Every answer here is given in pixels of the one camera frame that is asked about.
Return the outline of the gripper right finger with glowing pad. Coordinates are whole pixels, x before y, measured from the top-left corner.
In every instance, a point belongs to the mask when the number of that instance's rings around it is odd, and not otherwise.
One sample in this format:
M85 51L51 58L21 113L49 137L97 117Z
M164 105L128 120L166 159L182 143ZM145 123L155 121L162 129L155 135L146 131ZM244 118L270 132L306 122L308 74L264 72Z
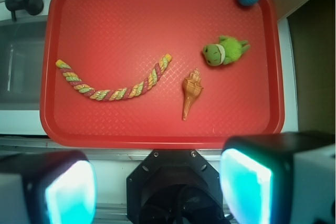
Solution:
M335 135L233 136L219 180L238 223L335 223Z

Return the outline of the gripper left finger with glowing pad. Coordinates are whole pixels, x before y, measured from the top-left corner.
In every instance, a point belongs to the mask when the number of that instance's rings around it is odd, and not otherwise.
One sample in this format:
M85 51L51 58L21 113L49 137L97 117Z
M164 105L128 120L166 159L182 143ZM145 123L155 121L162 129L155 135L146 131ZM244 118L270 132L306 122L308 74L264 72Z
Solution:
M93 223L97 179L80 151L1 157L1 223Z

